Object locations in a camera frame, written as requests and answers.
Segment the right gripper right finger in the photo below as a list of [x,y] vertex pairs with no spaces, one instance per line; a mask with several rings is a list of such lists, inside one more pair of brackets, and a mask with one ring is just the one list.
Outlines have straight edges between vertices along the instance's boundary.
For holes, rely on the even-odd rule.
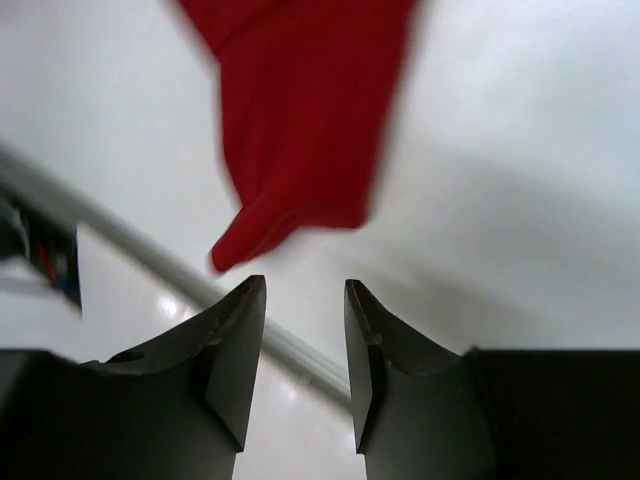
[[344,290],[356,450],[371,479],[635,479],[635,351],[458,355]]

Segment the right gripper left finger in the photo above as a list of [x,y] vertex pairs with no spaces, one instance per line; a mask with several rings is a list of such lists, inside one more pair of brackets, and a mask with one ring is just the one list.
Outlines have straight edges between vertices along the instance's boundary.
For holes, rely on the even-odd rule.
[[5,479],[229,479],[244,449],[266,309],[254,275],[105,362],[1,354]]

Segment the red t shirt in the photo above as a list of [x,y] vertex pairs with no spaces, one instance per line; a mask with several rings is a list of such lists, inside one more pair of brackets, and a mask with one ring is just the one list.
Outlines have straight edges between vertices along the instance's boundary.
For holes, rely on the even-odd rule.
[[407,50],[411,1],[184,1],[220,69],[224,160],[240,208],[217,271],[301,228],[365,223]]

